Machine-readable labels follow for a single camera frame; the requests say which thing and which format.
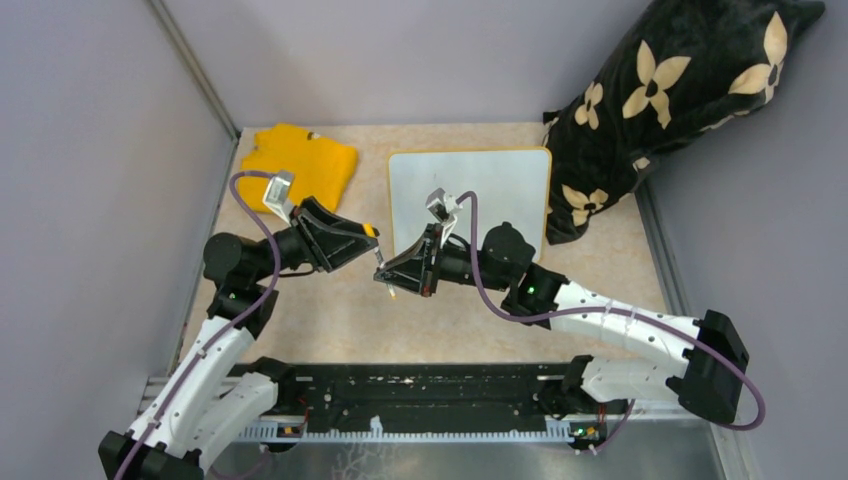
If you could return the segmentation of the yellow framed whiteboard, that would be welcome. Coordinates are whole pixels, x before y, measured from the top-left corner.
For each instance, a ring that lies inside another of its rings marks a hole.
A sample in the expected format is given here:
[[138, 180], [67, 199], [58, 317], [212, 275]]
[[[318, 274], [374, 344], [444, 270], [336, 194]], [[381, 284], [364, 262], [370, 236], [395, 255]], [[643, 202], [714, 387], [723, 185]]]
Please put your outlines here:
[[479, 236], [510, 223], [542, 256], [548, 207], [551, 154], [543, 147], [405, 151], [388, 158], [394, 256], [412, 246], [435, 221], [427, 197], [441, 188], [455, 197], [478, 197]]

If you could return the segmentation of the yellow marker cap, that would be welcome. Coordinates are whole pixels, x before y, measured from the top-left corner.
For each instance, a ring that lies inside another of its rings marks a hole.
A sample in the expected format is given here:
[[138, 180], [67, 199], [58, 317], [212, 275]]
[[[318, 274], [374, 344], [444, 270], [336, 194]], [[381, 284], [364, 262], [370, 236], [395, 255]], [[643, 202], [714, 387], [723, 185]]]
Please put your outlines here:
[[371, 224], [363, 224], [363, 233], [369, 238], [378, 238], [380, 233], [379, 231]]

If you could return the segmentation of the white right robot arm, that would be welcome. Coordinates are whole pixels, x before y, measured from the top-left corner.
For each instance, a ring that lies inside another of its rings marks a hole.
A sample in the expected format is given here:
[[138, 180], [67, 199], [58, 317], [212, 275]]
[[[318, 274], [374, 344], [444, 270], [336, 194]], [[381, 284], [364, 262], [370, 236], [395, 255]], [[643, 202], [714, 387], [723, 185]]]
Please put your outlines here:
[[533, 260], [534, 248], [511, 224], [490, 229], [479, 250], [429, 224], [418, 241], [375, 272], [380, 283], [421, 297], [440, 282], [502, 291], [497, 316], [551, 332], [595, 338], [632, 353], [630, 360], [577, 356], [562, 380], [576, 412], [597, 403], [675, 401], [691, 414], [733, 427], [749, 381], [749, 353], [732, 320], [663, 314], [603, 296]]

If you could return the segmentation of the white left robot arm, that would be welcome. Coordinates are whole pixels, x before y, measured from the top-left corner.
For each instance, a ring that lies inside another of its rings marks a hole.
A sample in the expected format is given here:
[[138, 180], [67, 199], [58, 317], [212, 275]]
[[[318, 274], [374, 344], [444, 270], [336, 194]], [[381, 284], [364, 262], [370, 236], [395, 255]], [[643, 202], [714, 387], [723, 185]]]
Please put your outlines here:
[[300, 399], [295, 368], [262, 358], [236, 385], [219, 390], [270, 320], [276, 283], [304, 264], [330, 273], [378, 249], [379, 232], [331, 213], [315, 198], [284, 207], [286, 228], [264, 239], [210, 237], [203, 276], [215, 286], [189, 354], [123, 433], [110, 431], [98, 455], [109, 479], [203, 479], [226, 448], [261, 414], [292, 411]]

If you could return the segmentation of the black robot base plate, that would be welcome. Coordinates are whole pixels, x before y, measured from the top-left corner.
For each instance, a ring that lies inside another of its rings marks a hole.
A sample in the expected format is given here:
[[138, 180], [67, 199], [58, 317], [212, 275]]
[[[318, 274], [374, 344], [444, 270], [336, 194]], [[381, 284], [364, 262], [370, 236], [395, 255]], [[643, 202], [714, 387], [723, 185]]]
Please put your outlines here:
[[303, 416], [310, 433], [540, 432], [547, 420], [622, 414], [599, 403], [569, 363], [299, 364], [288, 368], [271, 414]]

